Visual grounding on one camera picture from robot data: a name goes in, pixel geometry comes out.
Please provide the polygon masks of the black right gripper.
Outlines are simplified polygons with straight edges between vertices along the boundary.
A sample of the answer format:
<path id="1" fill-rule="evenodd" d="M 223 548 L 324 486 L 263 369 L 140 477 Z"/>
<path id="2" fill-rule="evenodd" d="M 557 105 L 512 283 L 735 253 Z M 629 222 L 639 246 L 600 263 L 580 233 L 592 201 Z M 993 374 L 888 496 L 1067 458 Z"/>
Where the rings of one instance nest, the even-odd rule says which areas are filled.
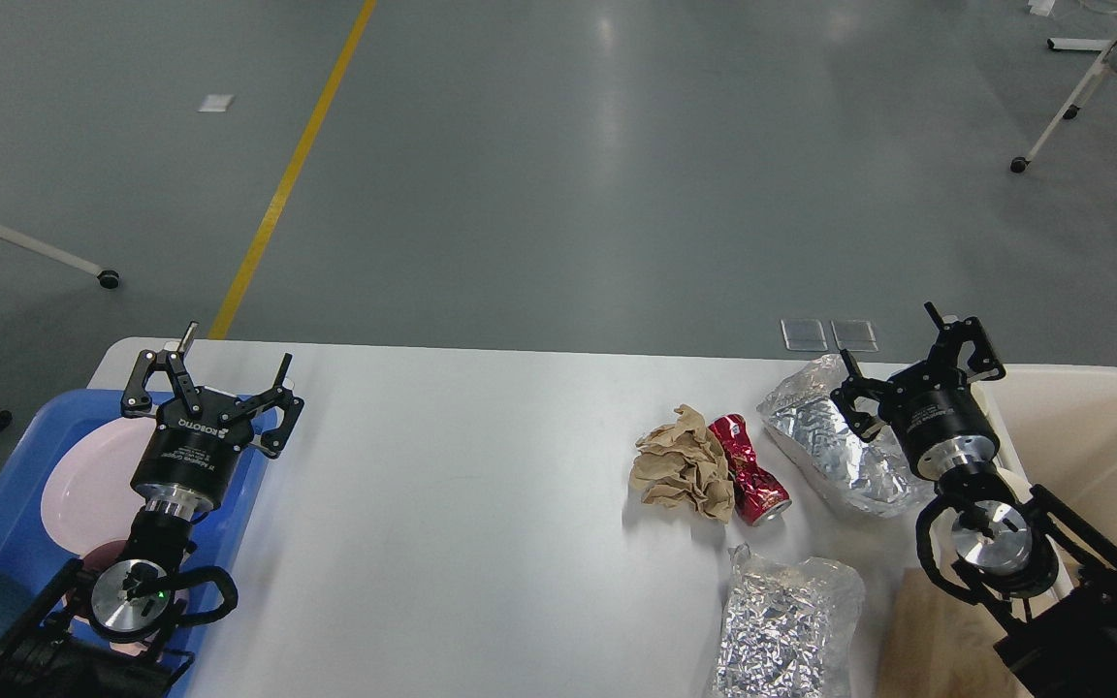
<path id="1" fill-rule="evenodd" d="M 996 459 L 997 433 L 972 384 L 1005 379 L 1006 369 L 978 317 L 943 315 L 932 302 L 923 308 L 937 331 L 926 358 L 886 381 L 865 376 L 842 348 L 847 376 L 830 400 L 861 442 L 873 442 L 890 426 L 911 472 L 937 482 L 957 465 Z"/>

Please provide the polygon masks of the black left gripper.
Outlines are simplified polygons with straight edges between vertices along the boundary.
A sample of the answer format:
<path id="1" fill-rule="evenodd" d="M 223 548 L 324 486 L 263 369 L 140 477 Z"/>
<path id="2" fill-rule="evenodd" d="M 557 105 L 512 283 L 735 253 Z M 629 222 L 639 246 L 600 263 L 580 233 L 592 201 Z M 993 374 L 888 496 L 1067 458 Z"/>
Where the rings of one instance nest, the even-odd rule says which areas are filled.
<path id="1" fill-rule="evenodd" d="M 176 348 L 142 350 L 120 399 L 120 414 L 154 412 L 149 381 L 168 376 L 174 398 L 157 410 L 155 429 L 139 460 L 130 487 L 142 496 L 145 511 L 204 514 L 221 508 L 245 450 L 279 459 L 292 440 L 304 400 L 285 384 L 293 355 L 285 353 L 270 388 L 248 398 L 200 392 L 187 370 L 187 353 L 199 323 L 191 321 Z M 274 428 L 257 431 L 252 421 L 276 415 Z"/>

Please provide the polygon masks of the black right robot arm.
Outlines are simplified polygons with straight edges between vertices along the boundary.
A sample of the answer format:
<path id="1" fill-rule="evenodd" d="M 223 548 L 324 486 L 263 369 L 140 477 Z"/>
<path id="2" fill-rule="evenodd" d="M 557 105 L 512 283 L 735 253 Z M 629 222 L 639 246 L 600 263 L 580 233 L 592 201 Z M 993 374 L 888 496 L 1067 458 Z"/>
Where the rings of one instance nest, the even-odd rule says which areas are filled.
<path id="1" fill-rule="evenodd" d="M 974 315 L 925 310 L 937 332 L 926 357 L 878 379 L 842 348 L 833 405 L 865 443 L 892 432 L 911 474 L 930 482 L 914 522 L 919 567 L 989 611 L 1016 681 L 1034 697 L 1117 697 L 1117 545 L 1044 486 L 1012 489 L 973 393 L 1005 377 L 1005 364 Z"/>

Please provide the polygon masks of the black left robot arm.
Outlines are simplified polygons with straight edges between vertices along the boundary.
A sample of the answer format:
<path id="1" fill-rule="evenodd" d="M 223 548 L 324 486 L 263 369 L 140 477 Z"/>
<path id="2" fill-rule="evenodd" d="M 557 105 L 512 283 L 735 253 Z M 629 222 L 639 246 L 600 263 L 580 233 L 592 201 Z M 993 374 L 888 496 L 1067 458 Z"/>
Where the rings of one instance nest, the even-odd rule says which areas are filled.
<path id="1" fill-rule="evenodd" d="M 230 566 L 265 477 L 249 461 L 281 455 L 304 401 L 292 354 L 258 394 L 195 384 L 192 340 L 139 354 L 120 415 L 149 436 L 111 479 L 136 511 L 112 560 L 63 561 L 1 633 L 0 697 L 165 697 L 239 604 Z"/>

